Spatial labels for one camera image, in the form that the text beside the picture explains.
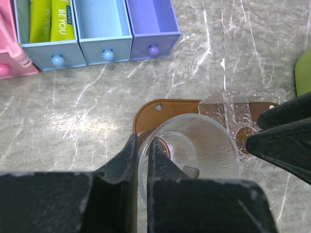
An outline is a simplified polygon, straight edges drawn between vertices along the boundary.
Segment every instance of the drawer organizer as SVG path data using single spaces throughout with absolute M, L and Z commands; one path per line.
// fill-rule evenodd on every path
M 181 32 L 171 0 L 126 0 L 134 36 L 131 60 L 167 57 Z
M 11 0 L 0 1 L 0 79 L 38 74 L 17 42 Z
M 30 0 L 14 0 L 14 3 L 18 41 L 41 70 L 86 66 L 85 58 L 78 43 L 73 9 L 71 12 L 75 33 L 74 40 L 30 44 Z
M 132 34 L 124 0 L 73 0 L 88 65 L 130 59 Z

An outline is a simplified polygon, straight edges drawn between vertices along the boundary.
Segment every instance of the clear plastic cup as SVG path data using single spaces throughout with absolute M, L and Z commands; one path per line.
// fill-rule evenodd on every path
M 139 148 L 138 187 L 147 203 L 148 154 L 157 137 L 167 156 L 193 178 L 238 179 L 238 148 L 217 121 L 200 114 L 175 116 L 156 128 Z

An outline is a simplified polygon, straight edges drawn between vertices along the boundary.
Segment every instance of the pink handle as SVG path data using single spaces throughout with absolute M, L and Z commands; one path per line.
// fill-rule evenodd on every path
M 27 68 L 32 65 L 32 61 L 30 58 L 27 56 L 27 54 L 24 52 L 20 44 L 16 41 L 14 41 L 10 35 L 6 27 L 4 26 L 4 19 L 2 17 L 2 14 L 0 12 L 0 30 L 4 34 L 5 39 L 8 42 L 8 46 L 5 47 L 11 56 L 13 60 L 18 62 L 22 67 Z

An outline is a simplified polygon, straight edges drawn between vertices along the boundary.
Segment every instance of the yellow-green packet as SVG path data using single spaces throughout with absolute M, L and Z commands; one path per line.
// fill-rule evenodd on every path
M 30 1 L 29 43 L 48 42 L 51 37 L 51 0 Z
M 70 0 L 52 0 L 51 41 L 74 39 Z

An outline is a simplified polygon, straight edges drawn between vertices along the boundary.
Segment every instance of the marble countertop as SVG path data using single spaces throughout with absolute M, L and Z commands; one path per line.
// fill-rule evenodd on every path
M 183 34 L 168 58 L 0 80 L 0 170 L 97 169 L 123 148 L 136 112 L 154 99 L 278 88 L 294 96 L 294 65 L 311 45 L 310 1 L 173 3 Z M 255 158 L 242 177 L 263 188 L 280 233 L 311 232 L 311 186 Z

